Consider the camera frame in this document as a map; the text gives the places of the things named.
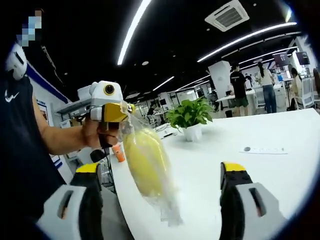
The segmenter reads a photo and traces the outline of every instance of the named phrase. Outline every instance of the nike logo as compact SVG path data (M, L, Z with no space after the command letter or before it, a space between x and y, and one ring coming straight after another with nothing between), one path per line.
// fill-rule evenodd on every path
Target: nike logo
M12 99L15 99L17 96L18 96L19 92L16 94L16 95L11 95L10 97L8 97L8 93L7 93L7 90L5 90L5 93L4 93L4 98L6 100L7 103L10 103L12 101Z

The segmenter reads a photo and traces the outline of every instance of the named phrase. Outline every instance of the plastic bag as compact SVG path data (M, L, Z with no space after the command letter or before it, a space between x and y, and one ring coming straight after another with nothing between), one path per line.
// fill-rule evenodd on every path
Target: plastic bag
M127 121L120 125L124 153L135 184L142 196L160 208L161 221L168 226L182 224L171 166L163 143L157 133L141 122L122 102Z

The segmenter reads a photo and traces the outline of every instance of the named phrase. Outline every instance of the hand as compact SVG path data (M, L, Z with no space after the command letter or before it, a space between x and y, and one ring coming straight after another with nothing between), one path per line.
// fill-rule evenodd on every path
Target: hand
M116 145L118 143L118 132L118 128L111 128L110 126L108 130L104 130L103 134L105 135L106 142L112 146ZM86 118L84 124L82 125L82 134L86 146L93 149L101 148L99 141L98 121L93 121L90 118Z

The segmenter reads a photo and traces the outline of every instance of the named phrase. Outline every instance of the potted plant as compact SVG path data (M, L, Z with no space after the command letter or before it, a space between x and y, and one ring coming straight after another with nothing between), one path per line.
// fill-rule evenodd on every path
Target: potted plant
M201 97L197 100L183 100L180 105L169 110L166 117L173 128L182 128L187 141L195 142L202 137L201 124L212 122L212 111L208 101Z

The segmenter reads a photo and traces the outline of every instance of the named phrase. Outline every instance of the white table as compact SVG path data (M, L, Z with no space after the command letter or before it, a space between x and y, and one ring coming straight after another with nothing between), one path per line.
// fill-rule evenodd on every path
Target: white table
M282 88L282 84L281 83L279 83L279 84L275 84L274 86L273 86L273 89L274 90L278 90L278 89L280 89L280 88ZM248 98L248 103L249 103L249 106L251 106L251 108L250 108L250 111L251 111L251 113L253 113L254 112L254 107L255 107L255 99L253 98L253 96L256 94L256 92L255 92L255 90L254 89L252 89L252 90L250 90L250 91L245 91L245 94L246 94L246 96L248 97L248 96L250 96L249 98ZM219 117L220 117L220 114L221 114L221 105L222 105L222 101L226 101L226 100L231 100L231 99L235 99L235 95L229 95L229 96L224 96L224 97L222 97L222 98L219 98L218 100L216 100L216 102L219 102Z
M320 116L314 109L214 119L202 132L198 143L186 142L182 133L163 140L184 221L178 227L160 221L158 210L140 195L127 162L111 156L118 199L136 240L218 240L221 162L243 165L253 182L279 200L287 219L308 196L320 159ZM240 153L247 146L283 147L288 154Z

